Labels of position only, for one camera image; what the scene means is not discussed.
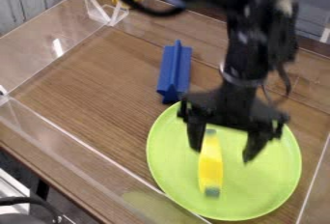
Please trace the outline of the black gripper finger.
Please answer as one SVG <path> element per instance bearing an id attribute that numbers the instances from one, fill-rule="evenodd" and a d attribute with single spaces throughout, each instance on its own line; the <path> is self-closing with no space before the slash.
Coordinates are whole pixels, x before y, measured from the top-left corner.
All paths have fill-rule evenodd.
<path id="1" fill-rule="evenodd" d="M 192 118 L 187 123 L 187 134 L 190 147 L 195 152 L 202 151 L 202 140 L 204 135 L 206 122 Z"/>
<path id="2" fill-rule="evenodd" d="M 274 139 L 270 130 L 248 130 L 247 141 L 242 151 L 242 160 L 248 163 L 266 148 L 267 143 Z"/>

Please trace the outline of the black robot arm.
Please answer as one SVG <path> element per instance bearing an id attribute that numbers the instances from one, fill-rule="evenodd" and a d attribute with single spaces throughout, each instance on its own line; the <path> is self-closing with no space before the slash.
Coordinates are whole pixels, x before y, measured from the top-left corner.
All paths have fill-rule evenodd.
<path id="1" fill-rule="evenodd" d="M 288 115 L 270 99 L 259 100 L 256 89 L 276 71 L 286 77 L 283 65 L 295 60 L 298 0 L 166 0 L 172 8 L 154 10 L 135 0 L 121 0 L 141 13 L 167 17 L 191 6 L 220 9 L 227 17 L 228 47 L 219 67 L 220 86 L 206 92 L 190 92 L 180 98 L 178 116 L 187 124 L 190 147 L 202 149 L 208 124 L 247 133 L 242 161 L 250 162 L 267 143 L 282 134 Z"/>

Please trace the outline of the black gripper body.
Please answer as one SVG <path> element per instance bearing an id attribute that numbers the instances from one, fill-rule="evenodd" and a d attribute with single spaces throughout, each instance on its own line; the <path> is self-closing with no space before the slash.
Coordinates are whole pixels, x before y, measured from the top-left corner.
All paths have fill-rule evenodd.
<path id="1" fill-rule="evenodd" d="M 263 102 L 251 88 L 223 84 L 207 92 L 188 93 L 180 100 L 178 117 L 184 124 L 192 118 L 242 131 L 270 130 L 279 138 L 288 115 Z"/>

